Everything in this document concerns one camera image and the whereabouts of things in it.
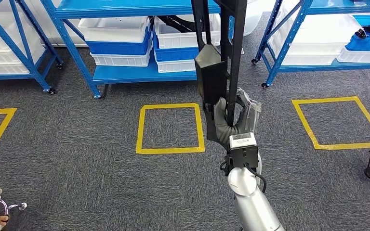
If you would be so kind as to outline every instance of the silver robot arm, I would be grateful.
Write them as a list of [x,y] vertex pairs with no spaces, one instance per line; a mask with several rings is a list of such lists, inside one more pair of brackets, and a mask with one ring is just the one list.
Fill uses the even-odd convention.
[[236,212],[244,231],[285,231],[249,169],[232,169],[228,183],[235,194]]
[[[228,137],[227,168],[228,183],[235,195],[235,207],[244,231],[285,231],[275,215],[269,201],[260,190],[262,178],[262,160],[258,151],[254,133],[261,111],[260,103],[249,98],[240,88],[237,90],[236,102],[243,107],[239,122]],[[225,122],[220,121],[219,108],[215,106],[215,123],[218,137],[229,134]]]

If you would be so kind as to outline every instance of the shelf post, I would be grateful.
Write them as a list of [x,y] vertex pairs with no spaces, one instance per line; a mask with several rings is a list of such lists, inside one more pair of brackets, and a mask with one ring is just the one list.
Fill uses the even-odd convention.
[[17,58],[22,62],[22,64],[28,69],[30,75],[42,86],[43,91],[49,91],[50,86],[44,79],[44,77],[38,72],[35,64],[31,62],[11,39],[11,37],[6,33],[5,29],[0,25],[0,37],[2,40],[12,49]]
[[308,9],[311,6],[313,0],[302,0],[304,1],[296,19],[294,20],[293,26],[290,29],[289,34],[287,35],[286,40],[284,41],[283,46],[281,47],[280,53],[269,73],[269,76],[266,80],[266,85],[270,86],[273,83],[274,78],[276,77],[278,70],[280,69],[281,64],[283,63],[284,58],[286,57],[287,52],[289,51],[290,44],[293,42],[294,37],[296,36],[298,30],[300,29],[301,23],[304,21],[305,16],[307,15]]
[[262,55],[260,54],[260,51],[264,52],[264,49],[266,48],[266,43],[267,43],[266,38],[268,37],[268,35],[272,31],[272,28],[273,28],[274,22],[276,20],[278,11],[280,10],[280,6],[281,6],[282,1],[283,0],[276,0],[275,6],[273,7],[272,14],[270,15],[270,20],[267,22],[266,30],[264,31],[262,41],[260,42],[259,50],[256,53],[256,57],[255,57],[256,61],[259,61],[262,57]]
[[50,50],[50,53],[52,55],[56,56],[56,62],[58,65],[63,64],[62,58],[60,58],[59,54],[54,50],[54,47],[50,43],[49,39],[45,35],[42,27],[40,27],[39,23],[37,22],[36,18],[33,16],[32,11],[30,11],[29,7],[25,3],[24,0],[16,0],[19,3],[19,6],[22,8],[23,12],[26,14],[27,18],[35,28],[36,32],[39,34],[40,38],[43,40],[44,44],[46,45],[46,48]]
[[56,8],[54,7],[51,0],[40,0],[44,8],[46,9],[47,13],[49,14],[51,20],[53,21],[54,26],[57,28],[60,36],[62,37],[67,49],[70,52],[70,55],[73,57],[74,61],[76,62],[77,67],[79,68],[80,72],[83,74],[84,79],[86,80],[87,85],[89,85],[90,90],[92,91],[95,98],[100,98],[100,91],[97,89],[97,86],[93,83],[93,77],[87,70],[86,65],[84,64],[83,59],[81,58],[79,52],[77,51],[76,46],[74,45],[73,41],[71,40],[64,22],[56,16]]

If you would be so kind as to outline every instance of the stacked bins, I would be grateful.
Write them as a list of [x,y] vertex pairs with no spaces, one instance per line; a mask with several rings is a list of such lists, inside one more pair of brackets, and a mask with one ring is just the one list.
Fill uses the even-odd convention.
[[[33,58],[33,62],[37,63],[41,56],[44,54],[45,48],[40,43],[40,37],[38,36],[36,31],[29,23],[27,23],[26,18],[20,16],[20,19],[30,49],[30,53]],[[27,57],[26,50],[23,46],[16,22],[8,18],[7,13],[0,13],[0,24],[4,28],[6,33],[14,41],[14,43],[20,48],[23,54]],[[29,74],[28,69],[23,65],[23,63],[14,54],[12,49],[0,37],[0,75],[24,74]]]
[[[178,15],[178,17],[193,22],[193,15]],[[210,14],[211,39],[215,46],[220,45],[221,27],[219,14]],[[198,42],[195,32],[181,33],[167,26],[158,17],[154,18],[154,52],[159,73],[194,71],[194,58],[198,54]]]
[[148,66],[152,33],[147,16],[81,19],[78,28],[97,65]]

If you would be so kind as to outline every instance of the robotic hand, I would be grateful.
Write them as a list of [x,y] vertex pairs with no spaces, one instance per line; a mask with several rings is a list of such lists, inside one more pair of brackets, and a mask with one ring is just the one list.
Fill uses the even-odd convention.
[[237,89],[236,103],[243,107],[239,120],[231,127],[227,123],[226,99],[220,98],[213,107],[216,135],[218,142],[229,150],[229,137],[247,132],[256,132],[258,113],[261,111],[261,104],[249,98],[248,94],[241,88]]
[[[233,127],[226,121],[224,98],[220,98],[215,104],[213,114],[218,142],[228,150],[225,172],[229,171],[228,183],[235,195],[235,207],[242,230],[284,231],[264,195],[266,182],[260,175],[261,159],[253,132],[261,105],[251,100],[240,88],[237,90],[236,102],[243,109]],[[264,180],[263,191],[259,189],[260,178]]]

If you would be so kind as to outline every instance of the black holder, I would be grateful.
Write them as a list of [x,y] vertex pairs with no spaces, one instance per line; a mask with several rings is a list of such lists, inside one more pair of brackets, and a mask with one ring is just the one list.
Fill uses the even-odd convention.
[[[198,91],[203,100],[208,140],[216,141],[213,106],[220,97],[226,98],[227,122],[234,125],[236,92],[238,87],[243,29],[246,16],[246,0],[214,0],[221,8],[221,52],[211,43],[208,0],[192,0],[199,55],[195,59]],[[234,18],[233,38],[229,41],[229,20]],[[206,43],[202,31],[206,32]]]

